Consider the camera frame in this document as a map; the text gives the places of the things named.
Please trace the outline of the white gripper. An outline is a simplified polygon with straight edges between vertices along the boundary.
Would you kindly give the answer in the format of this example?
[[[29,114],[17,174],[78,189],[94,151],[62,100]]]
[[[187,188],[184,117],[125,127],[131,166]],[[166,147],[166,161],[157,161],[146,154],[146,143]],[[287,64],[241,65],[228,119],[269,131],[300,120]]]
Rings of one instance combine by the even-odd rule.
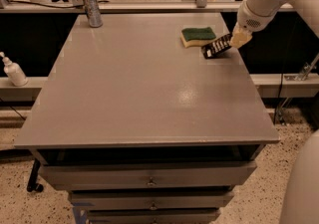
[[[247,2],[243,1],[237,13],[237,23],[232,31],[230,45],[239,49],[247,44],[252,39],[252,32],[265,29],[273,18],[273,15],[261,16],[255,14],[250,10]]]

